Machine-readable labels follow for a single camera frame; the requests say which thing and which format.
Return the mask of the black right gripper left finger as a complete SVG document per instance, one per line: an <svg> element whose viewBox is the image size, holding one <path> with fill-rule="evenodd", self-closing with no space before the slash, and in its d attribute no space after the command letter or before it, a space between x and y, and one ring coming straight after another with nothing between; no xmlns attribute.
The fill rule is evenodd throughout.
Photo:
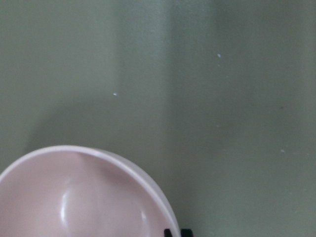
<svg viewBox="0 0 316 237"><path fill-rule="evenodd" d="M170 229L164 230L164 237L173 237Z"/></svg>

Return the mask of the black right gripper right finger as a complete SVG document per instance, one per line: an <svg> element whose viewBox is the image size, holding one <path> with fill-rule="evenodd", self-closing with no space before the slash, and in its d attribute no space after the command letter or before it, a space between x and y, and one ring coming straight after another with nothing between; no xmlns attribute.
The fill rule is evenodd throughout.
<svg viewBox="0 0 316 237"><path fill-rule="evenodd" d="M181 237L193 237L193 231L191 229L181 229Z"/></svg>

